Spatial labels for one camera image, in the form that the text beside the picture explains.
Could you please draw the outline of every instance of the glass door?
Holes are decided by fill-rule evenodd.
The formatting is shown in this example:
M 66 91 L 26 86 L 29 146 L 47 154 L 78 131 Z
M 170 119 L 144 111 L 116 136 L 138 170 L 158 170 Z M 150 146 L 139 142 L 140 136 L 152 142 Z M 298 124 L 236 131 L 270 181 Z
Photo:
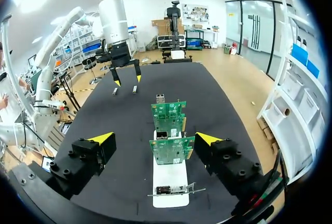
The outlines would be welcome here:
M 241 39 L 241 5 L 240 1 L 226 2 L 226 44 L 237 44 L 240 49 Z
M 274 14 L 271 2 L 242 1 L 243 35 L 241 56 L 267 72 L 274 32 Z

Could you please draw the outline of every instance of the yellow triangle marker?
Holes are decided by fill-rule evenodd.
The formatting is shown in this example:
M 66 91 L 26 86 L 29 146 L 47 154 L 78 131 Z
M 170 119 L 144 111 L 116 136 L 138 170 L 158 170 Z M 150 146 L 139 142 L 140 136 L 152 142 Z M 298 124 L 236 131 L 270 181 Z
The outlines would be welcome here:
M 99 145 L 101 145 L 106 139 L 108 139 L 109 136 L 113 135 L 113 132 L 109 132 L 97 137 L 89 138 L 88 140 L 93 140 L 95 142 L 98 142 Z
M 224 141 L 224 139 L 221 138 L 217 138 L 217 137 L 213 137 L 213 136 L 209 136 L 200 132 L 197 132 L 196 134 L 198 134 L 202 139 L 204 139 L 204 141 L 211 146 L 211 143 L 216 142 L 216 141 Z

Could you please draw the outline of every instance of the human hand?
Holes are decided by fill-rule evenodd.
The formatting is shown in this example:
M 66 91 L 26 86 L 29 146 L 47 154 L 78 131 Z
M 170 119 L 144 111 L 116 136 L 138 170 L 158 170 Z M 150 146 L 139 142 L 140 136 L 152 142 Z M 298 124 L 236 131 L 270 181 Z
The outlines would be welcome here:
M 4 95 L 0 99 L 0 110 L 5 109 L 8 106 L 8 95 Z

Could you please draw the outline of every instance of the glass wall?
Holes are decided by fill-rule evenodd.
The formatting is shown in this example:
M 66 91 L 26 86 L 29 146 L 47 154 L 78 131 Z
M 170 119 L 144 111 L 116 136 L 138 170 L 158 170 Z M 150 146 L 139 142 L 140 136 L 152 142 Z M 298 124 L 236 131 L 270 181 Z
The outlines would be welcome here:
M 241 55 L 267 72 L 271 57 L 274 16 L 271 2 L 243 1 Z
M 268 71 L 268 75 L 272 78 L 276 78 L 276 74 L 278 73 L 279 65 L 281 62 L 281 31 L 283 25 L 285 24 L 284 21 L 284 13 L 283 8 L 284 6 L 279 3 L 274 3 L 275 8 L 275 42 L 274 42 L 274 50 L 273 50 L 273 57 L 271 60 L 270 69 Z M 288 11 L 295 13 L 293 7 L 288 6 Z M 291 49 L 293 46 L 293 39 L 292 35 L 294 34 L 294 39 L 296 40 L 296 24 L 290 20 L 290 23 L 287 26 L 289 40 L 286 40 L 286 48 L 288 50 Z
M 241 39 L 240 1 L 226 3 L 226 21 L 226 44 L 232 46 L 233 43 L 236 43 L 239 52 Z
M 251 61 L 272 79 L 276 78 L 281 61 L 281 34 L 284 24 L 281 2 L 266 0 L 238 0 L 226 2 L 226 44 L 238 44 L 238 54 Z M 289 37 L 296 37 L 297 29 L 291 22 Z M 293 39 L 286 41 L 287 49 Z

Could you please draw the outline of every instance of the chair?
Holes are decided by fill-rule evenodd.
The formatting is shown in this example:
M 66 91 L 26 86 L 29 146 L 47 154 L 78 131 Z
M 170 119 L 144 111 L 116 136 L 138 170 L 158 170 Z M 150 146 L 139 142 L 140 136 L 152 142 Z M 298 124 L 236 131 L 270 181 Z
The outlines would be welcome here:
M 105 53 L 105 45 L 106 45 L 106 40 L 103 39 L 101 48 L 95 52 L 95 57 L 96 57 L 97 63 L 104 63 L 104 66 L 100 69 L 101 71 L 108 69 L 108 67 L 106 66 L 105 63 L 110 61 L 110 58 L 103 57 L 107 54 L 107 53 Z
M 106 62 L 110 61 L 110 54 L 109 53 L 103 53 L 101 49 L 98 49 L 95 52 L 95 58 L 97 63 L 104 63 L 104 66 L 100 69 L 101 71 L 108 70 L 108 67 L 106 66 Z
M 101 77 L 96 77 L 93 72 L 93 68 L 96 66 L 95 57 L 86 58 L 82 61 L 82 64 L 84 66 L 84 70 L 91 70 L 93 74 L 93 79 L 89 82 L 90 85 L 97 84 L 99 81 L 102 80 Z

